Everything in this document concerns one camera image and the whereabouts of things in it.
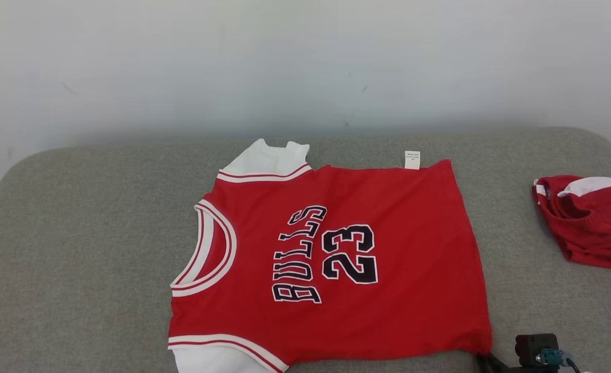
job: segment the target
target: jersey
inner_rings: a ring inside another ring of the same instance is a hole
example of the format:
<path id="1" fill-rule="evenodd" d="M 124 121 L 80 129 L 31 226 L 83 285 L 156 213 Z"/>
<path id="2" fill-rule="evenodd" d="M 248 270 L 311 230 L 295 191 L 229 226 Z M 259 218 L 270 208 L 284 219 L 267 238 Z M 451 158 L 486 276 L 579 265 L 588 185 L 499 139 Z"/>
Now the jersey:
<path id="1" fill-rule="evenodd" d="M 195 206 L 197 248 L 171 285 L 179 370 L 222 348 L 265 371 L 488 353 L 485 281 L 450 161 L 313 170 L 307 152 L 260 139 Z"/>
<path id="2" fill-rule="evenodd" d="M 611 177 L 542 177 L 532 192 L 567 260 L 611 269 Z"/>

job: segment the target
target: white tag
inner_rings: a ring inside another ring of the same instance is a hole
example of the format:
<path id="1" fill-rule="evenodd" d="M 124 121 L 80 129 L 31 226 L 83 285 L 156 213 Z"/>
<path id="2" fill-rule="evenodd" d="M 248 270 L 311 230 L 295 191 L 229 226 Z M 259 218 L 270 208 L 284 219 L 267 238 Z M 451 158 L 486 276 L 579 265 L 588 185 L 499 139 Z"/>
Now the white tag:
<path id="1" fill-rule="evenodd" d="M 404 152 L 404 168 L 411 168 L 412 170 L 421 169 L 421 152 L 419 151 L 405 151 Z"/>

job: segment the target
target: gray fabric surface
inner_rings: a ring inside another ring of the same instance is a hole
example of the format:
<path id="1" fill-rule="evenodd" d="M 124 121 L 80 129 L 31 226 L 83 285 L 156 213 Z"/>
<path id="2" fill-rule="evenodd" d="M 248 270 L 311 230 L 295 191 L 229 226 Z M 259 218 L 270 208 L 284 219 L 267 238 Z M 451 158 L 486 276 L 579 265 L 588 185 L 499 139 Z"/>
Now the gray fabric surface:
<path id="1" fill-rule="evenodd" d="M 424 166 L 452 159 L 478 239 L 495 354 L 517 365 L 517 334 L 556 333 L 583 370 L 611 372 L 611 270 L 566 262 L 530 195 L 537 177 L 611 177 L 602 137 L 549 128 L 293 140 L 311 144 L 314 168 L 395 167 L 405 150 L 421 151 Z M 194 250 L 192 205 L 252 141 L 60 149 L 10 170 L 0 183 L 0 372 L 176 371 L 168 284 Z M 445 352 L 290 371 L 474 366 L 469 354 Z"/>

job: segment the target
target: red basketball jersey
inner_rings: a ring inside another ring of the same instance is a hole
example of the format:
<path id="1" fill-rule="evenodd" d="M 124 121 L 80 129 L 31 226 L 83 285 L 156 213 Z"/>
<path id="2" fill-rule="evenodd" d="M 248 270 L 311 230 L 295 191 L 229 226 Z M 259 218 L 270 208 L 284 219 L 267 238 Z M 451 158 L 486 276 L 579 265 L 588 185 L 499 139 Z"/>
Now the red basketball jersey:
<path id="1" fill-rule="evenodd" d="M 195 206 L 198 246 L 171 285 L 179 369 L 207 347 L 269 371 L 488 353 L 485 281 L 450 161 L 312 170 L 307 151 L 259 140 Z"/>

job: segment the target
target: cable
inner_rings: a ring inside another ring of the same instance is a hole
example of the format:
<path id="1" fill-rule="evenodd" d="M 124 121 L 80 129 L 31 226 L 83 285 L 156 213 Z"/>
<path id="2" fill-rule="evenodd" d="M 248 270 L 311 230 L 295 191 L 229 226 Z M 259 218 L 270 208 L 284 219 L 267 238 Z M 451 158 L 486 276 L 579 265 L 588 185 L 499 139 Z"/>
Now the cable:
<path id="1" fill-rule="evenodd" d="M 570 358 L 566 358 L 565 361 L 575 371 L 575 373 L 579 373 L 579 368 L 577 368 L 577 365 L 575 365 Z"/>
<path id="2" fill-rule="evenodd" d="M 478 366 L 480 366 L 480 373 L 490 373 L 488 369 L 488 361 L 487 358 L 481 354 L 476 355 L 476 361 Z"/>

